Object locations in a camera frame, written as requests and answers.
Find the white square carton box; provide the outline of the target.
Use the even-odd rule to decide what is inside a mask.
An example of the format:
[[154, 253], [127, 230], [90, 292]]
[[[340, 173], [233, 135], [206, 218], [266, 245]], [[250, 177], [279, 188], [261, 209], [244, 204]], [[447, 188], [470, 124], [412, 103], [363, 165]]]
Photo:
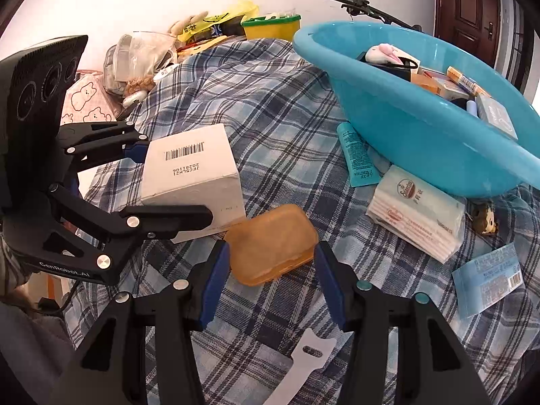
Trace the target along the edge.
[[140, 200], [147, 206], [201, 205], [213, 215], [199, 231], [181, 231], [175, 243], [227, 231], [246, 219], [240, 175], [222, 124], [169, 135], [150, 143]]

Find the orange plastic case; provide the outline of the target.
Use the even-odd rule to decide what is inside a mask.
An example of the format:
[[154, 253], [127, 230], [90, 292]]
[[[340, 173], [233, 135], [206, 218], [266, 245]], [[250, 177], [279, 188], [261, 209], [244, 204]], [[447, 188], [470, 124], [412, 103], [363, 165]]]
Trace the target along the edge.
[[257, 286], [310, 262], [319, 235], [303, 209], [285, 204], [231, 227], [224, 240], [236, 280]]

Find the grey lighter case box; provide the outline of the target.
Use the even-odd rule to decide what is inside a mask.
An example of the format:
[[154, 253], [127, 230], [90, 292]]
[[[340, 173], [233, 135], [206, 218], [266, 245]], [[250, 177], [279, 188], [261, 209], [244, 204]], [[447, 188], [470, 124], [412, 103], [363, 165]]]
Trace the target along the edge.
[[501, 103], [484, 94], [477, 95], [475, 103], [481, 120], [496, 127], [514, 141], [518, 140], [510, 115]]

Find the bear pattern pouch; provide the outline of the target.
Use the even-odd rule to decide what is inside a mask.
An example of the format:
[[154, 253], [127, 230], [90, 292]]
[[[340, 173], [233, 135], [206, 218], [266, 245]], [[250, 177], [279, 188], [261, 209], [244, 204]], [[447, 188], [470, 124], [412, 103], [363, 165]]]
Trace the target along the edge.
[[86, 71], [66, 92], [60, 124], [115, 122], [120, 110], [103, 87], [103, 74]]

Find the light blue wipes pack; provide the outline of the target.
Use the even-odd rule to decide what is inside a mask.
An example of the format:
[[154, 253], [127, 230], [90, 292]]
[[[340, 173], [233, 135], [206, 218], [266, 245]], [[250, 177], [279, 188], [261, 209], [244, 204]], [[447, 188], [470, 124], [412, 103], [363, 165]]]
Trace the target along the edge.
[[523, 284], [513, 242], [463, 264], [452, 278], [461, 319], [482, 313]]

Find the white tissue pack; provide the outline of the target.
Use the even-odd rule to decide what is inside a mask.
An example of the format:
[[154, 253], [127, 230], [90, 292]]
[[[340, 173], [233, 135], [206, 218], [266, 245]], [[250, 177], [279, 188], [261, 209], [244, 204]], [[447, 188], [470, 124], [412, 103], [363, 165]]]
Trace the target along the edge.
[[441, 263], [463, 242], [465, 204], [396, 165], [383, 175], [366, 215]]

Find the blue plaid cloth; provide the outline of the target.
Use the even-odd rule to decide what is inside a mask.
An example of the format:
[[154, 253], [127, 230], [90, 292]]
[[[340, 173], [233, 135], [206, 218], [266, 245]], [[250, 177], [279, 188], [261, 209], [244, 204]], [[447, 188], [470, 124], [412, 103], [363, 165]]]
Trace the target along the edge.
[[[428, 294], [500, 404], [539, 347], [539, 193], [517, 187], [494, 200], [497, 233], [466, 231], [458, 253], [439, 263], [373, 224], [370, 187], [349, 183], [336, 129], [343, 113], [325, 73], [282, 40], [234, 41], [190, 58], [167, 75], [131, 116], [157, 139], [223, 124], [240, 174], [248, 217], [284, 204], [303, 209], [319, 237], [357, 275], [388, 294]], [[478, 316], [461, 319], [452, 274], [469, 260], [513, 243], [523, 284]], [[352, 338], [328, 312], [311, 264], [256, 287], [230, 279], [214, 320], [193, 334], [209, 404], [261, 404], [291, 367], [306, 329], [337, 341], [297, 404], [336, 402]]]

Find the beige plush toy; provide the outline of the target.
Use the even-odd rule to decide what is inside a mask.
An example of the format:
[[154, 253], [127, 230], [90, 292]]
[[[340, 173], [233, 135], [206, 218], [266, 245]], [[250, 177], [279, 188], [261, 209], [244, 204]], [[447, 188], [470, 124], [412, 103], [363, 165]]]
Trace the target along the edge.
[[202, 19], [205, 18], [208, 15], [208, 13], [209, 13], [208, 11], [202, 11], [198, 14], [190, 15], [186, 18], [180, 19], [169, 27], [167, 33], [169, 33], [171, 36], [177, 37], [183, 32], [183, 30], [186, 27], [191, 26], [197, 23], [198, 21], [202, 21]]

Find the small doll figurine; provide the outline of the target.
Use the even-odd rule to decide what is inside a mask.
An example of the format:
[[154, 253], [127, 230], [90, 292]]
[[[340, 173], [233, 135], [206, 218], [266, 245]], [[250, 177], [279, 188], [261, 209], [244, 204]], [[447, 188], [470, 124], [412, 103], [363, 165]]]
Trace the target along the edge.
[[478, 235], [491, 236], [497, 232], [493, 203], [474, 204], [471, 216], [472, 228]]

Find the teal cosmetic tube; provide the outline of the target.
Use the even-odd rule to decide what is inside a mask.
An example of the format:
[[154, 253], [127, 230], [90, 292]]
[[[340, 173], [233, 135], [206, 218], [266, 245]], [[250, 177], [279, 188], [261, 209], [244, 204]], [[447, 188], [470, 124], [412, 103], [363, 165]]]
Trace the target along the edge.
[[352, 187], [376, 185], [381, 180], [366, 146], [353, 126], [345, 121], [337, 127], [338, 138], [348, 167]]

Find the yellow plastic bag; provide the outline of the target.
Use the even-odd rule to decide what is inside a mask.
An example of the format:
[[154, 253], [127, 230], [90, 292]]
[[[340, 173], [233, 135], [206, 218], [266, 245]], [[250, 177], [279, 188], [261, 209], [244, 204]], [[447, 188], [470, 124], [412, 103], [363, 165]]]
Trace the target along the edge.
[[229, 5], [221, 14], [207, 15], [202, 21], [186, 27], [177, 36], [177, 40], [185, 45], [215, 37], [245, 35], [241, 22], [255, 18], [259, 14], [259, 6], [250, 0], [239, 0]]

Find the blue plastic basin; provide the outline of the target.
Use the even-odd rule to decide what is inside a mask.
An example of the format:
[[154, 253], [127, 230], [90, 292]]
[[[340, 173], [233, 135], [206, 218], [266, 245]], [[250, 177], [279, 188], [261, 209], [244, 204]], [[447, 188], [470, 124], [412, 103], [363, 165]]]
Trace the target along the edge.
[[[443, 71], [452, 66], [477, 81], [509, 113], [517, 137], [453, 103], [359, 61], [389, 43]], [[501, 195], [539, 185], [539, 115], [509, 81], [450, 43], [410, 29], [337, 21], [303, 27], [295, 52], [329, 76], [346, 119], [380, 155], [456, 196]]]

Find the yellow green-lidded container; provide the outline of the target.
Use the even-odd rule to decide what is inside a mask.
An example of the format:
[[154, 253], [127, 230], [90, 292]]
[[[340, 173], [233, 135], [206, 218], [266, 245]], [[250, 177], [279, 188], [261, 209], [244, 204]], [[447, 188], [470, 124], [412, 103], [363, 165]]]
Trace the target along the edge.
[[243, 20], [241, 26], [248, 39], [277, 38], [292, 41], [300, 30], [301, 15], [258, 17]]

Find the black open tray box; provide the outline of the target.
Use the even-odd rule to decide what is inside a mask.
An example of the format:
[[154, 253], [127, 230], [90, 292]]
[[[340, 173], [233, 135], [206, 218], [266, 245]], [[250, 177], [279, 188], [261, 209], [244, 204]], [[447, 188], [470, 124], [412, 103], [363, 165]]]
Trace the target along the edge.
[[416, 74], [419, 69], [419, 64], [409, 58], [405, 58], [404, 64], [371, 63], [366, 60], [366, 53], [363, 52], [356, 59], [381, 71], [395, 75], [396, 77], [399, 77], [405, 81], [411, 81], [411, 76]]

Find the dark brown entrance door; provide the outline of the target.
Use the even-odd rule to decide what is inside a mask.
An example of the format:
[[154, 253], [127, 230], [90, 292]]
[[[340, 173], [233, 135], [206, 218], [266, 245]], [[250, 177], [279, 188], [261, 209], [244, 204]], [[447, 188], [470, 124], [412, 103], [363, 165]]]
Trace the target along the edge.
[[495, 65], [501, 0], [436, 0], [435, 37]]

